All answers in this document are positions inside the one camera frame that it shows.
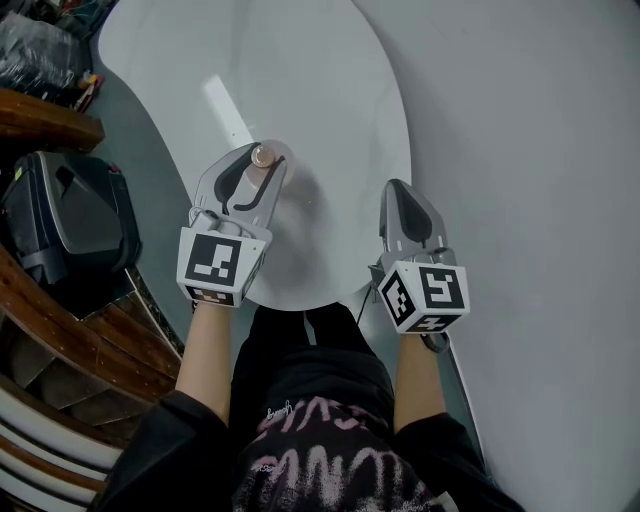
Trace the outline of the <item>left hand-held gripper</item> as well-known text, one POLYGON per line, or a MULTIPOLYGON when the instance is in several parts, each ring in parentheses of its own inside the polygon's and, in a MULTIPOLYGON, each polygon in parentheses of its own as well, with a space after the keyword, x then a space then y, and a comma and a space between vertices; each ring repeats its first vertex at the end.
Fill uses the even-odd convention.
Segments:
POLYGON ((193 206, 200 208, 190 210, 190 225, 181 229, 177 263, 177 285, 193 302, 241 305, 264 263, 273 240, 265 228, 284 184, 286 158, 258 168, 251 164, 258 146, 254 142, 232 150, 198 182, 193 206), (247 203, 234 204, 234 216, 241 221, 227 215, 243 175, 255 194, 247 203))

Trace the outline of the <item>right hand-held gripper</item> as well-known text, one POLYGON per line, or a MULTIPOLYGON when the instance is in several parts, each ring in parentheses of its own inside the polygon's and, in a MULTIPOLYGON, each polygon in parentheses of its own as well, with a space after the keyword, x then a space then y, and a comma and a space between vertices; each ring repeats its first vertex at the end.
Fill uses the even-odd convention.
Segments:
MULTIPOLYGON (((398 241, 426 246, 444 224, 423 194, 394 178, 382 192, 379 233, 386 250, 396 250, 398 241)), ((369 270, 399 334, 442 333, 470 312, 466 269, 447 247, 388 251, 369 270)))

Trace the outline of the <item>person's left forearm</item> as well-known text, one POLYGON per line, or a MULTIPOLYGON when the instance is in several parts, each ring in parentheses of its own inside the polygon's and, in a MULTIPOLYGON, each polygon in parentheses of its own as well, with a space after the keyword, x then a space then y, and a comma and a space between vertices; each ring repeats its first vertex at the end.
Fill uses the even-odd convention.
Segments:
POLYGON ((195 308, 175 389, 229 424, 231 399, 230 308, 200 302, 195 308))

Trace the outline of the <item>person's right forearm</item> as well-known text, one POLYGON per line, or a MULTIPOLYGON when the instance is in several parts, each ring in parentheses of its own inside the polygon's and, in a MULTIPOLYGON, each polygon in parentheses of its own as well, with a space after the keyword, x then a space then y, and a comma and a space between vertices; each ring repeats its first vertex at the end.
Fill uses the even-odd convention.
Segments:
POLYGON ((396 370, 394 432, 445 411, 437 354, 418 335, 403 334, 396 370))

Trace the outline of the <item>white kidney-shaped table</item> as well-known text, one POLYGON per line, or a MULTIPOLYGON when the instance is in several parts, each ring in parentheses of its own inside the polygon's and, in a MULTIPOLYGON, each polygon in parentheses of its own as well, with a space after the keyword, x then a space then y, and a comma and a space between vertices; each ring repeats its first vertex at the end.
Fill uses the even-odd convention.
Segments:
POLYGON ((382 190, 410 179, 411 158, 395 75, 352 0, 118 0, 98 51, 188 193, 235 148, 292 150, 253 302, 313 309, 369 282, 382 190))

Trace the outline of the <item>black machine case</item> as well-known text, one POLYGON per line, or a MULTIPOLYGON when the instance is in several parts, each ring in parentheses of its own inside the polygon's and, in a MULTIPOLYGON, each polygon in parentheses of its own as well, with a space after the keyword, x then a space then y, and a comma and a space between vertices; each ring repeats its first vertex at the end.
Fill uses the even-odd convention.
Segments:
POLYGON ((21 157, 0 212, 17 261, 38 283, 115 274, 141 249, 126 180, 99 158, 44 151, 21 157))

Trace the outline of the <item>black trousers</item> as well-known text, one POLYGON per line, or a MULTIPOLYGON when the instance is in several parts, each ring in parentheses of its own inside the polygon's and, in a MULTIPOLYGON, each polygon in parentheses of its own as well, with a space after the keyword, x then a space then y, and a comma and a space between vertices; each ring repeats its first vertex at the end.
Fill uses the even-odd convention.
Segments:
POLYGON ((364 410, 388 429, 394 396, 388 371, 349 309, 256 309, 235 363, 230 426, 255 431, 269 409, 321 397, 364 410))

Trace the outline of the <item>small tools on floor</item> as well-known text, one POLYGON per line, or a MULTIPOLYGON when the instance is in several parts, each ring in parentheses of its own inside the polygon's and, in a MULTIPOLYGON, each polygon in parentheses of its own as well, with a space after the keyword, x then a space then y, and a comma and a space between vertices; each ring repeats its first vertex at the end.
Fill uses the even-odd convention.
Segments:
POLYGON ((79 96, 73 107, 76 112, 84 113, 87 110, 103 85, 104 80, 105 77, 99 74, 85 73, 83 75, 82 79, 79 81, 79 86, 82 88, 82 94, 79 96))

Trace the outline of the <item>plastic-wrapped stack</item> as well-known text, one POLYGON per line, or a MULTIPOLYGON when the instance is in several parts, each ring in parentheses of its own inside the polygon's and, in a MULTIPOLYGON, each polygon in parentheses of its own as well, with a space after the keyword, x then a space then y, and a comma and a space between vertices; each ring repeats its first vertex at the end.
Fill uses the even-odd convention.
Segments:
POLYGON ((68 32, 14 12, 0 21, 0 88, 46 98, 83 71, 80 43, 68 32))

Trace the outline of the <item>black shirt with pink print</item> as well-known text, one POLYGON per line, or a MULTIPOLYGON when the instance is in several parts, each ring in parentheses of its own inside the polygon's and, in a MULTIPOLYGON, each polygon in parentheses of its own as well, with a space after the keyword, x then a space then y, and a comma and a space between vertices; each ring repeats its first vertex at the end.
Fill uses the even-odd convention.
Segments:
POLYGON ((390 439, 364 410, 315 397, 233 454, 227 426, 174 392, 115 464, 95 512, 524 512, 448 414, 390 439))

